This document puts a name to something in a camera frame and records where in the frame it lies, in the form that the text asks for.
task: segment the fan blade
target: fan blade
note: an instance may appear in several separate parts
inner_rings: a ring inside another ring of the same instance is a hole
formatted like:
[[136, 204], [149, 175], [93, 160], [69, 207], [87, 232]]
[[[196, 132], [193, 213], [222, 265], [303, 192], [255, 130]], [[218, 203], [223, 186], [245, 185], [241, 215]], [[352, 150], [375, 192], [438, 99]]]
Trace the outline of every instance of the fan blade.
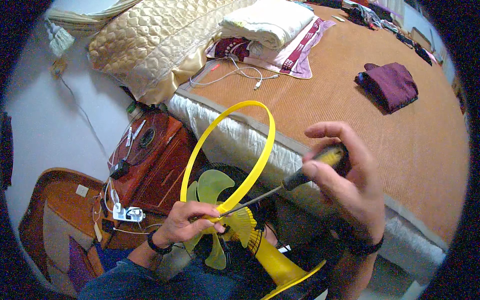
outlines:
[[197, 194], [200, 202], [216, 204], [218, 195], [235, 185], [235, 182], [219, 170], [207, 170], [198, 179]]
[[205, 259], [205, 264], [211, 268], [217, 270], [223, 270], [227, 266], [227, 259], [225, 253], [223, 253], [222, 246], [218, 240], [216, 233], [212, 234], [213, 238], [213, 247], [210, 255]]
[[183, 245], [185, 246], [185, 249], [187, 249], [188, 253], [191, 253], [193, 251], [193, 249], [198, 244], [198, 242], [200, 241], [203, 235], [204, 234], [200, 232], [199, 234], [194, 236], [191, 240], [183, 242]]
[[251, 216], [246, 207], [224, 217], [225, 224], [229, 225], [240, 239], [241, 245], [246, 248], [252, 232]]
[[197, 201], [197, 185], [198, 185], [198, 182], [194, 181], [187, 188], [187, 202], [188, 201]]

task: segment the folded towel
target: folded towel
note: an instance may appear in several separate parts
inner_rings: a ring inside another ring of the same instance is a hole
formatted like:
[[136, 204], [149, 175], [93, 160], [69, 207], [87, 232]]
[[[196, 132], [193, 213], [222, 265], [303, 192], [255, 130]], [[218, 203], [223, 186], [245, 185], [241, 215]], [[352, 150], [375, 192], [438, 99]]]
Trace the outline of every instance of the folded towel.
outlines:
[[259, 0], [240, 8], [219, 23], [222, 38], [245, 37], [271, 49], [280, 49], [313, 19], [313, 12], [286, 0]]

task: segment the power strip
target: power strip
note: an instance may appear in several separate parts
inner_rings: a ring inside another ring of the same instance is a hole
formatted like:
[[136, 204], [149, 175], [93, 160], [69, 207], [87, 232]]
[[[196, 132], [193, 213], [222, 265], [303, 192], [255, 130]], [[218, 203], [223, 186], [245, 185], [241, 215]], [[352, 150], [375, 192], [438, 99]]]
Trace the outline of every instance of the power strip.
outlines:
[[145, 218], [145, 214], [139, 207], [121, 207], [120, 203], [115, 203], [113, 218], [118, 221], [141, 222]]

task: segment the black bracelet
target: black bracelet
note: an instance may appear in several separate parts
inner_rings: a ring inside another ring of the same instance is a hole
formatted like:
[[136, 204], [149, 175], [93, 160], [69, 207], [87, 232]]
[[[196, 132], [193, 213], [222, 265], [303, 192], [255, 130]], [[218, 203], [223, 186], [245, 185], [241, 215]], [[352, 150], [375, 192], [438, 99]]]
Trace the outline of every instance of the black bracelet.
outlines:
[[379, 251], [384, 243], [384, 235], [382, 235], [380, 242], [375, 245], [371, 245], [368, 240], [356, 239], [350, 224], [343, 219], [338, 219], [334, 222], [333, 230], [335, 230], [338, 237], [347, 245], [349, 252], [354, 256], [373, 254]]
[[157, 252], [158, 254], [161, 254], [161, 255], [165, 255], [167, 253], [170, 253], [172, 251], [172, 248], [173, 248], [173, 244], [170, 244], [168, 247], [162, 249], [162, 248], [159, 248], [157, 247], [157, 245], [155, 245], [153, 243], [153, 235], [155, 234], [156, 232], [156, 229], [152, 232], [150, 232], [148, 235], [147, 235], [147, 242], [148, 242], [148, 246], [155, 252]]

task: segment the hand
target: hand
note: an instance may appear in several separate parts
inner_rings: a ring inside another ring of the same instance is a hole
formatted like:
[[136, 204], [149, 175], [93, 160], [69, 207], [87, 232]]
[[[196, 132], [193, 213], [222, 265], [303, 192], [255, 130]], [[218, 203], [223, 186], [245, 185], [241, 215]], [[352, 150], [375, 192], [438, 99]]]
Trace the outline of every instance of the hand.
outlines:
[[207, 219], [199, 218], [193, 223], [193, 217], [209, 215], [219, 217], [220, 213], [216, 205], [201, 202], [180, 202], [177, 201], [172, 207], [163, 225], [153, 235], [152, 240], [160, 248], [177, 242], [190, 240], [200, 231], [214, 227], [218, 232], [224, 232], [225, 228], [220, 223], [212, 223]]
[[[385, 228], [382, 184], [376, 162], [367, 146], [345, 123], [319, 122], [305, 130], [309, 138], [324, 138], [303, 158], [305, 175], [326, 191], [332, 205], [354, 228], [358, 238], [372, 244], [380, 242]], [[329, 165], [312, 161], [312, 157], [328, 144], [341, 140], [348, 149], [352, 169], [346, 178], [339, 176]]]

